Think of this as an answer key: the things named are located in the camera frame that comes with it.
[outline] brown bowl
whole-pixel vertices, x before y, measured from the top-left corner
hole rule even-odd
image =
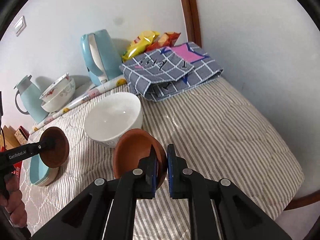
[[[40,158],[49,168],[58,168],[69,156],[69,142],[64,132],[58,127],[49,127],[45,130],[40,141],[44,138],[53,138],[55,141],[54,149],[44,150],[40,153]]]
[[[155,148],[158,159],[157,188],[159,188],[167,175],[167,156],[161,144],[141,129],[125,132],[118,141],[113,153],[113,172],[116,179],[136,169],[139,160],[149,156],[151,145]]]

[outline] human hand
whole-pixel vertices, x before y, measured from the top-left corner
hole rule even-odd
[[[27,225],[27,212],[22,202],[22,192],[19,190],[19,179],[17,175],[6,181],[7,191],[10,192],[9,200],[0,194],[0,205],[4,206],[7,212],[11,213],[10,220],[13,224],[23,228]]]

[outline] metal screw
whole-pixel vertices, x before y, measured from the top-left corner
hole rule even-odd
[[[132,171],[132,173],[133,173],[134,175],[141,175],[141,174],[143,173],[143,170],[142,170],[142,169],[134,169],[134,170]]]
[[[97,186],[101,186],[103,183],[104,183],[104,179],[103,178],[98,178],[94,181],[94,183],[97,185]]]
[[[226,187],[230,186],[230,184],[231,184],[230,180],[228,180],[228,179],[222,179],[220,181],[220,183],[221,183],[221,185],[226,186]]]
[[[186,169],[183,169],[182,172],[185,175],[190,175],[190,174],[192,174],[192,169],[186,168]]]

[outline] striped tablecloth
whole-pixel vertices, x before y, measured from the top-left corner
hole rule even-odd
[[[30,160],[23,162],[20,189],[35,232],[96,178],[113,179],[113,149],[93,142],[84,119],[102,98],[123,85],[70,110],[35,132],[37,142],[50,126],[60,127],[70,144],[67,162],[47,187],[30,184]],[[275,219],[303,182],[303,173],[289,148],[270,123],[226,80],[218,78],[161,102],[140,97],[143,129],[205,178],[228,178],[266,214]],[[153,200],[138,200],[134,239],[190,239],[188,203],[169,197],[167,179]]]

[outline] wall switch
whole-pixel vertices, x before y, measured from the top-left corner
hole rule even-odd
[[[22,16],[14,25],[14,33],[16,34],[16,36],[19,36],[19,34],[24,30],[26,26],[26,20],[24,16]]]

